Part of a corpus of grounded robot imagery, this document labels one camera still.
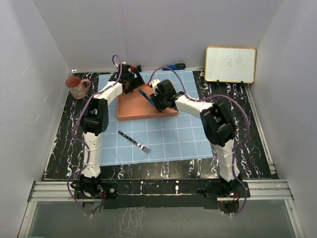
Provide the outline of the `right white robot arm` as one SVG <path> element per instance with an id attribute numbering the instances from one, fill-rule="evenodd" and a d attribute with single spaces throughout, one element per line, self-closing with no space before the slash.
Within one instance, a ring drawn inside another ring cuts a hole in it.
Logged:
<path id="1" fill-rule="evenodd" d="M 167 79 L 155 79 L 148 85 L 153 90 L 150 99 L 159 112 L 170 108 L 201 120 L 204 134 L 216 151 L 221 192 L 228 197 L 237 193 L 240 171 L 233 159 L 236 126 L 226 106 L 199 101 L 183 91 L 176 92 Z"/>

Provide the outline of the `orange plastic tray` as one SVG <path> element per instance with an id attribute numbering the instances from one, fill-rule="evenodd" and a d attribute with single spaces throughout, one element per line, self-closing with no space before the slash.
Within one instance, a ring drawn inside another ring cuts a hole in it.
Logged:
<path id="1" fill-rule="evenodd" d="M 159 112 L 138 90 L 141 89 L 148 96 L 153 93 L 152 88 L 148 84 L 143 84 L 133 92 L 121 94 L 117 99 L 117 120 L 142 120 L 142 119 L 158 119 L 167 117 L 176 117 L 179 112 L 166 108 Z"/>

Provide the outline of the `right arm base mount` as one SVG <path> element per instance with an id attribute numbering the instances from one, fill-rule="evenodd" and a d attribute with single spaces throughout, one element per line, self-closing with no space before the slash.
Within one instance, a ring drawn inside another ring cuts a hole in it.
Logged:
<path id="1" fill-rule="evenodd" d="M 244 198 L 247 195 L 247 198 L 250 197 L 250 192 L 248 190 L 248 184 L 244 182 L 247 193 L 245 193 L 243 187 L 238 185 L 235 189 L 227 188 L 219 181 L 212 181 L 204 183 L 202 188 L 197 189 L 197 194 L 202 194 L 206 198 L 229 198 L 233 199 L 234 197 L 237 199 L 238 195 L 240 198 Z"/>

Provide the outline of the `silver metal fork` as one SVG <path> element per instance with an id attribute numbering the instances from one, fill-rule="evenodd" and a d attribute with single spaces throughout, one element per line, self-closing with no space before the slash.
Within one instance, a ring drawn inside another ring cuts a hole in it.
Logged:
<path id="1" fill-rule="evenodd" d="M 146 147 L 145 145 L 142 145 L 142 144 L 138 143 L 137 141 L 135 141 L 134 139 L 132 139 L 131 137 L 129 137 L 128 135 L 126 135 L 122 131 L 118 131 L 118 133 L 120 135 L 122 135 L 124 138 L 126 138 L 127 140 L 129 140 L 130 142 L 132 142 L 134 145 L 139 147 L 143 152 L 145 152 L 145 153 L 150 153 L 151 152 L 150 148 Z"/>

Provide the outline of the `blue patterned knife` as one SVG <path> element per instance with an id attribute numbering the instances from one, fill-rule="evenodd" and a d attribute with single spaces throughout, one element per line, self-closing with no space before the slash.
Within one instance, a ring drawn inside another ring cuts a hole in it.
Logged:
<path id="1" fill-rule="evenodd" d="M 138 91 L 144 98 L 146 98 L 151 103 L 152 106 L 156 107 L 154 101 L 143 90 L 139 89 Z"/>

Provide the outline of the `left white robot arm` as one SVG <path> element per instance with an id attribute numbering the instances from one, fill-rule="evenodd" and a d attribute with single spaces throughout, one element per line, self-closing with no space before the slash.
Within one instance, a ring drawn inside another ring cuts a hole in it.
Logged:
<path id="1" fill-rule="evenodd" d="M 117 67 L 105 87 L 94 95 L 86 98 L 83 103 L 83 116 L 80 125 L 84 136 L 84 167 L 80 175 L 78 191 L 91 198 L 99 197 L 104 190 L 99 175 L 100 152 L 103 133 L 109 124 L 108 106 L 121 94 L 128 94 L 144 84 L 140 75 L 142 67 L 122 64 Z"/>

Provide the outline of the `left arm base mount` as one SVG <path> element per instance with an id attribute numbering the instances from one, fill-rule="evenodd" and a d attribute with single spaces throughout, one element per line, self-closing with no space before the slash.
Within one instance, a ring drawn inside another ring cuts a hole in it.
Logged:
<path id="1" fill-rule="evenodd" d="M 89 198 L 114 199 L 117 197 L 117 185 L 115 183 L 102 182 L 99 178 L 80 177 L 70 184 L 78 194 Z"/>

